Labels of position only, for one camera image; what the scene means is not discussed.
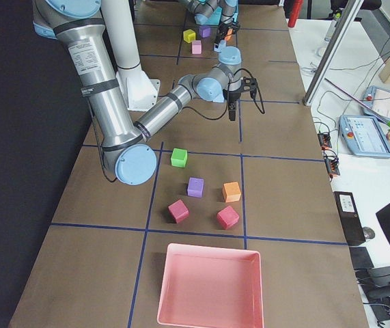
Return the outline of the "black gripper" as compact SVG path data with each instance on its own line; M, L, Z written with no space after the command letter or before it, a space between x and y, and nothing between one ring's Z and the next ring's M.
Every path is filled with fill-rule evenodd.
M256 100L257 91L258 83L254 77L243 77L239 82L232 83L223 90L224 99L228 101L227 110L229 120L236 121L236 101L241 97L241 94L248 92L250 98Z
M224 40L225 35L226 35L229 28L233 29L233 34L236 34L236 32L240 29L240 23L233 22L233 21L230 23L224 23L224 22L219 23L218 29L217 29L217 34L216 34L216 37L214 40L215 44L219 44L220 41Z

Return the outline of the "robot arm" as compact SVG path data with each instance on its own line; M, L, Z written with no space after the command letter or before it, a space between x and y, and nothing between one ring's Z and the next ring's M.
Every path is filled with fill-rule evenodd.
M221 16L214 40L216 49L219 48L221 41L227 41L240 29L240 23L235 18L238 9L238 2L235 0L179 0L179 3L190 13L194 14L195 22L198 25L205 25L216 9L221 9Z
M262 94L255 77L242 66L239 49L215 44L218 63L209 72L188 74L164 97L158 83L142 70L127 1L34 1L33 26L45 38L62 42L81 80L95 130L105 178L140 185L155 172L157 160L148 140L193 98L223 98L233 120L236 102L250 94L257 106Z

